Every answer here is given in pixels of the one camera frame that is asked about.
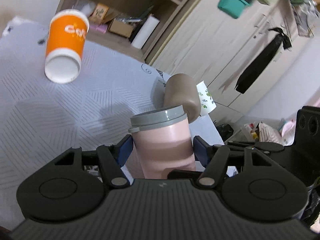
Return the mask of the taupe tumbler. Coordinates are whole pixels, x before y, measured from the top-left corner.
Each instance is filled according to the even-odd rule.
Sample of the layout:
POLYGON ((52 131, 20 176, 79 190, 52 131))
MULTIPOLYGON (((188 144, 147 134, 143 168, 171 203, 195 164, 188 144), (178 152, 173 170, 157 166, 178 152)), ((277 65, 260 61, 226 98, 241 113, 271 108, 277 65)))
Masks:
POLYGON ((175 74, 171 76, 165 87, 164 107, 182 105, 191 124, 201 112, 201 103, 196 82, 187 74, 175 74))

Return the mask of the white patterned tablecloth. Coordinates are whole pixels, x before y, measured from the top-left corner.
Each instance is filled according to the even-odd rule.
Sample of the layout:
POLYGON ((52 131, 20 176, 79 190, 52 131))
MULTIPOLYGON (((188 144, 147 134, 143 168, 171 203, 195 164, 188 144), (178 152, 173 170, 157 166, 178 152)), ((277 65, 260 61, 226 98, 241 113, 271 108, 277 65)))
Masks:
POLYGON ((169 75, 86 42, 81 72, 56 84, 44 73, 48 28, 9 25, 1 38, 1 226, 23 221, 19 184, 65 150, 118 143, 132 116, 163 106, 169 75))

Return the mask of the black ribbon bow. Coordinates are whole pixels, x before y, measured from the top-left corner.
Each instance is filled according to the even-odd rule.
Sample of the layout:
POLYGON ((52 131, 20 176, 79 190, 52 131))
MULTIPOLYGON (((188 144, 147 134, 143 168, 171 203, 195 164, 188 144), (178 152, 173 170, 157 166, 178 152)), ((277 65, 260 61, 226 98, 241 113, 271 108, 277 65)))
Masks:
POLYGON ((291 40, 284 33, 283 29, 276 27, 268 29, 268 31, 274 31, 277 35, 239 76, 235 85, 235 90, 241 94, 244 94, 262 74, 275 57, 280 46, 283 46, 284 50, 288 50, 292 47, 291 40))

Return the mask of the white paper towel roll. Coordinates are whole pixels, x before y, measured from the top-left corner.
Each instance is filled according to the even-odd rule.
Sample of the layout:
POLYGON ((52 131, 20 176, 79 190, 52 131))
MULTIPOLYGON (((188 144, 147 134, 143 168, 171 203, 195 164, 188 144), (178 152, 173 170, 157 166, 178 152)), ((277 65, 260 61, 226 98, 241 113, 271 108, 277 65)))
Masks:
POLYGON ((148 16, 146 22, 131 42, 131 45, 137 49, 141 49, 158 24, 159 20, 157 18, 153 15, 148 16))

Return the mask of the pink flat box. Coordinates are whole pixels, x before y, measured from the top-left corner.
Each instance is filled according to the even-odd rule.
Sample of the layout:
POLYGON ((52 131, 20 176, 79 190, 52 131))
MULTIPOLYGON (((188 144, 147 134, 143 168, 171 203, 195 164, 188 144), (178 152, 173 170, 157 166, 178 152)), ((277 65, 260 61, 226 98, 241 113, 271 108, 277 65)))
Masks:
POLYGON ((96 32, 105 34, 108 30, 108 24, 91 23, 89 26, 89 29, 92 31, 96 31, 96 32))

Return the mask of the orange paper cup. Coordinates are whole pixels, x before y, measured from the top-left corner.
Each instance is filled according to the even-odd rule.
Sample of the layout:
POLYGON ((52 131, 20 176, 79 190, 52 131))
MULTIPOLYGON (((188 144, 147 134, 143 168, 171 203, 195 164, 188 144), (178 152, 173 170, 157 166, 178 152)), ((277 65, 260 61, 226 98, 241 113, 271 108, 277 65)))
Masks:
POLYGON ((88 31, 89 20, 79 10, 66 9, 52 18, 44 64, 50 81, 65 84, 79 76, 88 31))

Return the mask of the white green-print mug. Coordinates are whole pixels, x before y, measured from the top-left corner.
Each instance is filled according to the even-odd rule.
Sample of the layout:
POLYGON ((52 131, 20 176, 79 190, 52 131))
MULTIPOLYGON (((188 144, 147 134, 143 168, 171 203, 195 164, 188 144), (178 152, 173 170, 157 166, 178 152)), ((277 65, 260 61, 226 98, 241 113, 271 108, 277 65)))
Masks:
POLYGON ((204 81, 201 81, 196 85, 197 92, 200 98, 201 104, 201 112, 200 116, 205 116, 211 113, 214 109, 216 109, 216 103, 209 92, 206 84, 204 81))

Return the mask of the wooden open shelf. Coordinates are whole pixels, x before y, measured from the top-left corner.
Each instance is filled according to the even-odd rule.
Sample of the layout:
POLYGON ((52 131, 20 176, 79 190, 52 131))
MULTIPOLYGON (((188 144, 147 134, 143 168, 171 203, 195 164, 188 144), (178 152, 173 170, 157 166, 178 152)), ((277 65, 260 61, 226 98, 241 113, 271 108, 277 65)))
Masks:
MULTIPOLYGON (((127 16, 153 14, 159 24, 141 49, 133 48, 129 40, 117 34, 90 31, 88 39, 116 50, 141 62, 151 64, 178 28, 179 22, 200 0, 89 0, 101 3, 127 16)), ((75 8, 80 0, 60 0, 57 11, 75 8)))

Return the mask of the small cardboard box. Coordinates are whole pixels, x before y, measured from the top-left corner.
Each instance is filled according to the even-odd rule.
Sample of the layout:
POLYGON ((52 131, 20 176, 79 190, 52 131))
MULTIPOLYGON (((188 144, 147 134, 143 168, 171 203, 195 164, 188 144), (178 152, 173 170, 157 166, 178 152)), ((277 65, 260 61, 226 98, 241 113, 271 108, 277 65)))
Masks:
POLYGON ((134 30, 135 26, 119 21, 117 19, 113 19, 110 22, 108 22, 108 31, 120 35, 125 38, 129 38, 134 30))

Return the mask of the small wooden printed box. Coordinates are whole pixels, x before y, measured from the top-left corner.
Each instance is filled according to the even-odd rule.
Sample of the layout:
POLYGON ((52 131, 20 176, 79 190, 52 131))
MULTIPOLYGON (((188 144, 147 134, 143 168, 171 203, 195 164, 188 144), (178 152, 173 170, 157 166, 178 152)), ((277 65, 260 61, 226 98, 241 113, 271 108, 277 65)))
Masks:
POLYGON ((89 21, 96 23, 96 24, 101 24, 109 10, 109 7, 98 3, 95 7, 95 10, 93 11, 92 15, 89 17, 89 21))

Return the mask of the pink tumbler grey lid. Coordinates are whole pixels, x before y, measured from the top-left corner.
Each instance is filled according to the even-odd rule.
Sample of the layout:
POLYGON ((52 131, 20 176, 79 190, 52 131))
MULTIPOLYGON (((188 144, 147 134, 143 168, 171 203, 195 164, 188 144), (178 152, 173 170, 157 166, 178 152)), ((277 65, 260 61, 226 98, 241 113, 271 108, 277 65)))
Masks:
POLYGON ((140 113, 130 121, 129 133, 144 178, 166 179, 173 170, 196 170, 189 122, 183 106, 140 113))

